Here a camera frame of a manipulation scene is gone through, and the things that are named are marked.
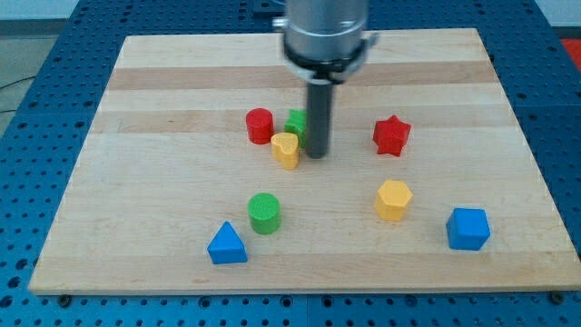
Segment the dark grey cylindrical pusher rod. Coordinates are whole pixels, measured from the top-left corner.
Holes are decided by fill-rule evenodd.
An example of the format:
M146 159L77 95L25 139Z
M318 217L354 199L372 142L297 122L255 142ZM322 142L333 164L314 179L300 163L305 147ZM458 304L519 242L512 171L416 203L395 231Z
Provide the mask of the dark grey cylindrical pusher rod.
M323 158L329 150L332 84L308 84L306 97L306 154Z

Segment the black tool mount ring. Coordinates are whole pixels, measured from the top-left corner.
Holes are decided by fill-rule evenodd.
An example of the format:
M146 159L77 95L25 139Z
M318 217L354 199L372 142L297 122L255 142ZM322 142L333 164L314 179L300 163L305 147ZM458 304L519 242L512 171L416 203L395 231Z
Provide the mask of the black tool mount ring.
M285 44L283 53L287 68L309 84L343 84L365 64L370 49L378 42L378 33L360 40L356 49L347 57L332 60L309 59L297 54Z

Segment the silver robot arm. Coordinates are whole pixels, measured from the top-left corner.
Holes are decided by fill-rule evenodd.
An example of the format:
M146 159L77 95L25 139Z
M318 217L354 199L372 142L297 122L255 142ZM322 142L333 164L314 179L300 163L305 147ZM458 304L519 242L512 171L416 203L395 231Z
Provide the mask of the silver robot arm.
M365 64L379 35L364 35L369 17L365 0L288 0L281 31L287 67L305 81L305 151L320 159L329 151L334 87Z

